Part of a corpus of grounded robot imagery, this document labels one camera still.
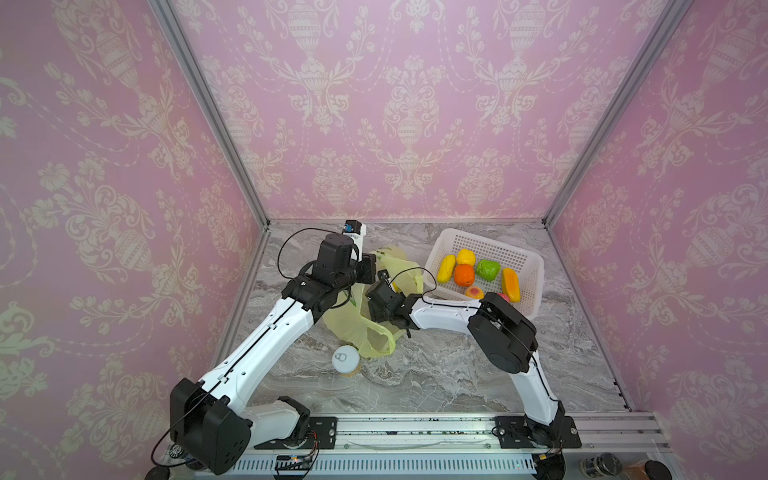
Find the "yellow-green plastic bag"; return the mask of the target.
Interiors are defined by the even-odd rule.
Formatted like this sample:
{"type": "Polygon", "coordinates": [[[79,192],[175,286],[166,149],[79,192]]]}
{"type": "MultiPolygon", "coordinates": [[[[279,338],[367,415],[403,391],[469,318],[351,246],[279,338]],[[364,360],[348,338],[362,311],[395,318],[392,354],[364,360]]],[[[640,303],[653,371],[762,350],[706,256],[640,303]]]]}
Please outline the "yellow-green plastic bag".
{"type": "MultiPolygon", "coordinates": [[[[404,250],[388,245],[373,254],[377,272],[387,271],[389,277],[395,280],[396,292],[405,295],[424,293],[428,274],[419,268],[417,262],[411,261],[404,250]]],[[[396,341],[406,332],[374,313],[365,296],[369,288],[370,285],[355,284],[349,301],[338,309],[326,312],[322,321],[343,344],[354,346],[362,358],[375,359],[391,355],[396,349],[396,341]]]]}

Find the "yellow banana fruit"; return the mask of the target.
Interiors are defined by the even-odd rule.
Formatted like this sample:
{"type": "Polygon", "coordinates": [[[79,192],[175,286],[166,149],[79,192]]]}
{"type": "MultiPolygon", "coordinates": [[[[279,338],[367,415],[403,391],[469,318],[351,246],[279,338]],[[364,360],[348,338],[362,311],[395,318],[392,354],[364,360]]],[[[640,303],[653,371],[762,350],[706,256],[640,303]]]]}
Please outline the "yellow banana fruit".
{"type": "Polygon", "coordinates": [[[436,280],[440,284],[449,282],[453,278],[453,272],[457,265],[456,256],[451,254],[445,256],[439,266],[436,280]]]}

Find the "peach fruit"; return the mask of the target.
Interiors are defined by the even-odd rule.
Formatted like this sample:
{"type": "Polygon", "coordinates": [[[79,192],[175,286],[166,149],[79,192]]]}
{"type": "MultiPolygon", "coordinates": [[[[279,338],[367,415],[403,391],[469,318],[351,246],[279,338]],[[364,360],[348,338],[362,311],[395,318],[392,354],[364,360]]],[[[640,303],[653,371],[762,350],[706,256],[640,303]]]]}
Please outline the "peach fruit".
{"type": "Polygon", "coordinates": [[[481,300],[485,297],[484,291],[481,288],[475,286],[468,287],[464,292],[464,295],[477,300],[481,300]]]}

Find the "yellow lemon fruit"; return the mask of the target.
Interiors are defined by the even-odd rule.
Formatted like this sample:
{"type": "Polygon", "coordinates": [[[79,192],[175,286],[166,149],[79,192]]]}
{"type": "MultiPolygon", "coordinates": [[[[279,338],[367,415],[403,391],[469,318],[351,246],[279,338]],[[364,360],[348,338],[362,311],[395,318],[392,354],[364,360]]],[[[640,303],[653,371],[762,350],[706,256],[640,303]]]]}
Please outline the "yellow lemon fruit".
{"type": "Polygon", "coordinates": [[[468,265],[471,267],[474,267],[477,262],[476,254],[469,249],[461,249],[456,255],[456,260],[458,265],[468,265]]]}

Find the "green fruit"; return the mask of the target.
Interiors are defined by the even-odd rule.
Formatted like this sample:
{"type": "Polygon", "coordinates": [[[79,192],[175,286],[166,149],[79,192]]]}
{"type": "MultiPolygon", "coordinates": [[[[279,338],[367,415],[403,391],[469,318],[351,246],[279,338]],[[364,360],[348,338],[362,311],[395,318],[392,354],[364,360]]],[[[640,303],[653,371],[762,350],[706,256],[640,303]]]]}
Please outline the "green fruit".
{"type": "Polygon", "coordinates": [[[475,274],[487,282],[493,282],[500,272],[501,265],[493,260],[479,260],[475,267],[475,274]]]}

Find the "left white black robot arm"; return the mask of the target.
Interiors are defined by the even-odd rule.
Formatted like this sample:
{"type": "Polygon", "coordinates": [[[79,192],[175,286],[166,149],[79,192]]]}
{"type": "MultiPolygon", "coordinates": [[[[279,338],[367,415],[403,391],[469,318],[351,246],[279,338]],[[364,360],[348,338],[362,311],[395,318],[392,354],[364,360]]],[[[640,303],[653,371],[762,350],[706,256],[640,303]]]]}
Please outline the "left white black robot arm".
{"type": "Polygon", "coordinates": [[[166,437],[215,475],[229,471],[249,449],[272,441],[317,446],[310,411],[290,397],[249,407],[248,402],[288,348],[357,283],[375,280],[375,257],[363,251],[366,227],[349,220],[329,231],[315,260],[290,278],[280,299],[258,327],[199,380],[181,379],[170,394],[166,437]]]}

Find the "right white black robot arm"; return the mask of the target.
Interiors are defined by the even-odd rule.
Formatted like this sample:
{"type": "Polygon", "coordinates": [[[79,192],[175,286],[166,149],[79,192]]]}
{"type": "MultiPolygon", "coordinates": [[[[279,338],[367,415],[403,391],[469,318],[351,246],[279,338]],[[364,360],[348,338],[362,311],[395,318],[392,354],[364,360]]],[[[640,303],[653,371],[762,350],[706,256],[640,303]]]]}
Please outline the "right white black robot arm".
{"type": "Polygon", "coordinates": [[[564,446],[565,411],[541,368],[537,329],[501,295],[435,300],[396,292],[380,280],[366,290],[365,298],[376,322],[407,331],[439,329],[471,336],[488,361],[510,376],[523,403],[531,440],[550,448],[564,446]]]}

